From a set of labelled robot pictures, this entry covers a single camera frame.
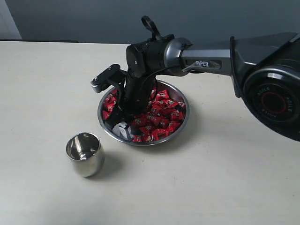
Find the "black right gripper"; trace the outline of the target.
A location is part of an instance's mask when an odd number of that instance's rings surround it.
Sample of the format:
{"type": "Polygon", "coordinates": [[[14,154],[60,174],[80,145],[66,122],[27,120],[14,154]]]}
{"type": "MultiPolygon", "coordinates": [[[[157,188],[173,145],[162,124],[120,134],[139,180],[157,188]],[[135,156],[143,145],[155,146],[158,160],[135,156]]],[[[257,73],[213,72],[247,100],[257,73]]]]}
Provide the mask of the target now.
{"type": "Polygon", "coordinates": [[[124,89],[110,114],[111,127],[120,122],[130,123],[135,116],[146,110],[155,78],[155,74],[136,77],[132,71],[126,72],[124,89]]]}

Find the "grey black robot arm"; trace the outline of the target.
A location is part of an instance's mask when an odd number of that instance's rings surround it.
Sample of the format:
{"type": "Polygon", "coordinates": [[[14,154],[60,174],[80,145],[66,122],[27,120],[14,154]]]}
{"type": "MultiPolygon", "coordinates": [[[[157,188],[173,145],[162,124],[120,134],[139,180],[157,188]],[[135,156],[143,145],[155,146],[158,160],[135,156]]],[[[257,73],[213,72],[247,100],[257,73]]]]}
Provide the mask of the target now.
{"type": "Polygon", "coordinates": [[[113,128],[146,108],[157,75],[212,73],[231,77],[236,97],[271,130],[300,139],[300,40],[286,32],[193,45],[153,36],[126,48],[121,100],[106,121],[113,128]]]}

